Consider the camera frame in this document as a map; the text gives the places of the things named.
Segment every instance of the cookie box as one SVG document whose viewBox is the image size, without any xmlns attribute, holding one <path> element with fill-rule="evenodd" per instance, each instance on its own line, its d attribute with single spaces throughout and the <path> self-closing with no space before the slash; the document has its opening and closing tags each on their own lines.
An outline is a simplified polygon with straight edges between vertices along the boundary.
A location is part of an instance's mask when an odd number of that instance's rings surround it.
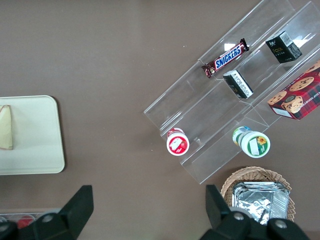
<svg viewBox="0 0 320 240">
<path fill-rule="evenodd" d="M 302 119 L 320 105 L 320 60 L 267 101 L 278 115 Z"/>
</svg>

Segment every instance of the small black package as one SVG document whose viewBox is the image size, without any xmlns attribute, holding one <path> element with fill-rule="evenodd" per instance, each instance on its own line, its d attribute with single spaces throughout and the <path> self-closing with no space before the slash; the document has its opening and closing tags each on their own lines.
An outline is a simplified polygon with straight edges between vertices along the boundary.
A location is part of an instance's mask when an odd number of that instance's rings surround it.
<svg viewBox="0 0 320 240">
<path fill-rule="evenodd" d="M 238 98 L 247 99 L 254 93 L 237 70 L 227 71 L 223 78 Z"/>
<path fill-rule="evenodd" d="M 300 49 L 286 31 L 273 35 L 265 43 L 281 64 L 297 60 L 302 55 Z"/>
</svg>

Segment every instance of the silver foil bag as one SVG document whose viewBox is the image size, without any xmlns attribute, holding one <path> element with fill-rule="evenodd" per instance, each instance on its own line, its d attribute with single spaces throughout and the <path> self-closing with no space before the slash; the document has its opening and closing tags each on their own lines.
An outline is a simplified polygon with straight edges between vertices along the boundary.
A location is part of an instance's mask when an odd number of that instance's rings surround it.
<svg viewBox="0 0 320 240">
<path fill-rule="evenodd" d="M 232 206 L 247 210 L 266 225 L 269 219 L 287 217 L 289 194 L 280 182 L 239 182 L 232 190 Z"/>
</svg>

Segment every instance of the clear acrylic shelf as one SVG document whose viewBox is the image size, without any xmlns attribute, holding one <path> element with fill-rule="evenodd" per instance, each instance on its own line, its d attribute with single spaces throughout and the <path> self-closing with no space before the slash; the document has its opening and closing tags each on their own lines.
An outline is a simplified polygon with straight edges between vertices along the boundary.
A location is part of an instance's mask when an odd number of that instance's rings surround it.
<svg viewBox="0 0 320 240">
<path fill-rule="evenodd" d="M 211 47 L 183 76 L 155 100 L 145 111 L 145 115 L 162 130 L 174 119 L 183 115 L 209 92 L 216 82 L 204 74 L 201 66 L 213 61 L 225 52 L 225 47 L 233 46 L 245 38 L 250 46 L 249 55 L 265 39 L 271 36 L 296 13 L 288 0 L 263 0 L 242 20 Z M 223 75 L 245 60 L 245 55 L 225 66 L 217 74 Z"/>
<path fill-rule="evenodd" d="M 283 31 L 302 56 L 280 64 L 265 40 Z M 243 37 L 250 51 L 207 78 L 201 66 L 223 53 L 225 44 L 237 44 Z M 318 43 L 320 12 L 312 2 L 294 9 L 288 0 L 263 0 L 144 113 L 165 140 L 171 128 L 183 129 L 190 148 L 180 163 L 201 184 L 241 151 L 232 141 L 235 128 L 264 132 L 280 118 L 267 100 L 320 59 Z M 230 70 L 245 78 L 254 92 L 251 97 L 238 98 L 223 80 Z"/>
</svg>

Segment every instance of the white cutting board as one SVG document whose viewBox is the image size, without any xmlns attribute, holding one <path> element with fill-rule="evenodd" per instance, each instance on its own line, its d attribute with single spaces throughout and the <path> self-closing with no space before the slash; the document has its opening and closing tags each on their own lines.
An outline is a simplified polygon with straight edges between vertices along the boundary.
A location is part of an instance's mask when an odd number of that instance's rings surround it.
<svg viewBox="0 0 320 240">
<path fill-rule="evenodd" d="M 0 97 L 10 105 L 13 150 L 0 149 L 0 175 L 55 174 L 65 167 L 56 101 L 47 95 Z"/>
</svg>

